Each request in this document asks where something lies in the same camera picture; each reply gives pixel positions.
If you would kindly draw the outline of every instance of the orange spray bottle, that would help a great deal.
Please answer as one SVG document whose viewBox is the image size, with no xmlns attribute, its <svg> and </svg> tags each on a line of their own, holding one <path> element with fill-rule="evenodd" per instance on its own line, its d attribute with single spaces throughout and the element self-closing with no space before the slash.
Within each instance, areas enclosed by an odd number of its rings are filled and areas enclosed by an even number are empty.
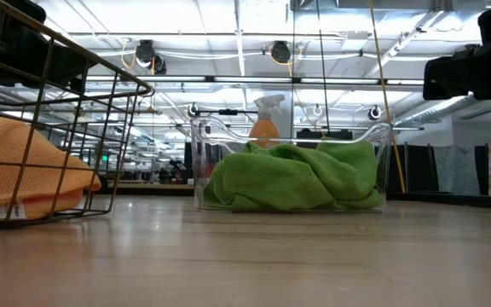
<svg viewBox="0 0 491 307">
<path fill-rule="evenodd" d="M 262 138 L 278 138 L 280 133 L 272 121 L 272 109 L 281 113 L 280 103 L 286 99 L 283 95 L 271 95 L 261 97 L 255 100 L 255 104 L 259 108 L 258 121 L 251 129 L 250 137 Z M 254 141 L 262 148 L 270 148 L 277 144 L 274 141 Z"/>
</svg>

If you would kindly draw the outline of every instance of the cable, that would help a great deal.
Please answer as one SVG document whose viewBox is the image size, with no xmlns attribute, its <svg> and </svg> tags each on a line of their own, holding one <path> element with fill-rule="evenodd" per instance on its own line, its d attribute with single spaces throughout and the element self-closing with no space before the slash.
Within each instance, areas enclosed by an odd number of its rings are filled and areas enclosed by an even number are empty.
<svg viewBox="0 0 491 307">
<path fill-rule="evenodd" d="M 320 17 L 320 2 L 319 2 L 319 0 L 315 0 L 315 6 L 317 9 L 317 22 L 318 22 L 318 25 L 320 27 L 321 69 L 323 71 L 323 80 L 324 80 L 323 90 L 325 91 L 325 115 L 326 115 L 326 121 L 327 121 L 327 132 L 331 133 L 331 127 L 330 127 L 331 125 L 329 124 L 329 101 L 327 101 L 327 82 L 325 82 L 325 77 L 326 77 L 326 75 L 325 75 L 325 60 L 323 58 L 323 36 L 321 34 L 321 17 Z"/>
<path fill-rule="evenodd" d="M 373 22 L 373 33 L 374 33 L 374 43 L 376 45 L 376 53 L 378 54 L 378 68 L 380 71 L 380 79 L 384 80 L 384 70 L 382 68 L 382 60 L 380 59 L 380 46 L 378 44 L 378 34 L 376 33 L 376 20 L 374 19 L 374 3 L 373 0 L 369 0 L 369 7 L 371 9 L 371 20 Z M 390 114 L 390 106 L 388 104 L 388 96 L 385 90 L 385 82 L 382 82 L 382 91 L 384 93 L 384 105 L 386 110 L 386 117 L 390 125 L 391 123 L 391 114 Z M 396 153 L 396 161 L 397 161 L 397 170 L 399 171 L 399 180 L 401 181 L 401 191 L 405 194 L 407 190 L 405 189 L 405 180 L 402 176 L 402 168 L 401 168 L 401 158 L 399 157 L 399 150 L 397 149 L 396 136 L 391 132 L 391 141 L 393 142 L 393 150 Z"/>
<path fill-rule="evenodd" d="M 126 41 L 124 41 L 124 44 L 123 44 L 123 51 L 125 49 L 126 49 Z M 136 50 L 137 50 L 137 47 L 134 49 L 134 60 L 132 60 L 132 65 L 126 64 L 126 62 L 124 61 L 124 55 L 120 55 L 120 61 L 123 62 L 124 67 L 126 67 L 126 68 L 134 68 L 134 65 L 136 64 Z"/>
</svg>

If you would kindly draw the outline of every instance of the plastic container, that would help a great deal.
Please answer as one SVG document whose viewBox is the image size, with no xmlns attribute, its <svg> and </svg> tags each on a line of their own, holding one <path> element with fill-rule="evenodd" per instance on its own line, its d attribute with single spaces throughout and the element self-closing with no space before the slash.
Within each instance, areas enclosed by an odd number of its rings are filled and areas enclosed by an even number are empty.
<svg viewBox="0 0 491 307">
<path fill-rule="evenodd" d="M 193 144 L 193 168 L 194 168 L 194 201 L 198 209 L 210 210 L 212 207 L 205 202 L 205 188 L 211 179 L 211 173 L 216 164 L 230 154 L 239 153 L 244 145 L 253 141 L 271 141 L 279 143 L 314 143 L 320 142 L 351 144 L 354 142 L 370 142 L 378 161 L 375 189 L 380 194 L 379 204 L 369 210 L 370 212 L 382 212 L 385 207 L 385 190 L 388 182 L 390 164 L 391 125 L 386 123 L 376 124 L 366 130 L 362 136 L 351 141 L 321 140 L 321 139 L 289 139 L 271 138 L 260 139 L 255 137 L 238 136 L 233 133 L 219 119 L 212 117 L 198 117 L 191 120 L 192 144 Z M 323 211 L 352 211 L 345 209 L 326 208 Z"/>
</svg>

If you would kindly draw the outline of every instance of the floor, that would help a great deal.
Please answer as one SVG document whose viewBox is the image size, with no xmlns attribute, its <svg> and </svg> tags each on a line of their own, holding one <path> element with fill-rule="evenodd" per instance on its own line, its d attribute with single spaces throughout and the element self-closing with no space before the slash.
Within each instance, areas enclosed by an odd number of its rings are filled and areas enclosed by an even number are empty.
<svg viewBox="0 0 491 307">
<path fill-rule="evenodd" d="M 122 196 L 106 216 L 0 231 L 0 306 L 491 306 L 491 210 L 258 215 Z"/>
</svg>

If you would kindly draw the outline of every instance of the hanging light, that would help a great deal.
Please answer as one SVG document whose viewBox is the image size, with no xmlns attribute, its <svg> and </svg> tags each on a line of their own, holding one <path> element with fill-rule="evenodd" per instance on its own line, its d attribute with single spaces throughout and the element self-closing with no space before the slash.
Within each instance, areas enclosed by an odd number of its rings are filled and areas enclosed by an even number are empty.
<svg viewBox="0 0 491 307">
<path fill-rule="evenodd" d="M 370 120 L 377 120 L 380 118 L 380 114 L 382 112 L 380 111 L 380 108 L 378 106 L 374 106 L 373 108 L 371 108 L 370 110 L 368 110 L 368 118 Z"/>
<path fill-rule="evenodd" d="M 320 108 L 320 105 L 316 104 L 315 108 L 314 108 L 314 115 L 320 116 L 322 113 L 323 113 L 323 110 Z"/>
<path fill-rule="evenodd" d="M 196 105 L 196 102 L 193 102 L 192 105 L 188 106 L 188 110 L 187 110 L 187 113 L 188 113 L 188 116 L 189 117 L 196 117 L 197 113 L 199 111 L 199 108 L 198 106 Z"/>
</svg>

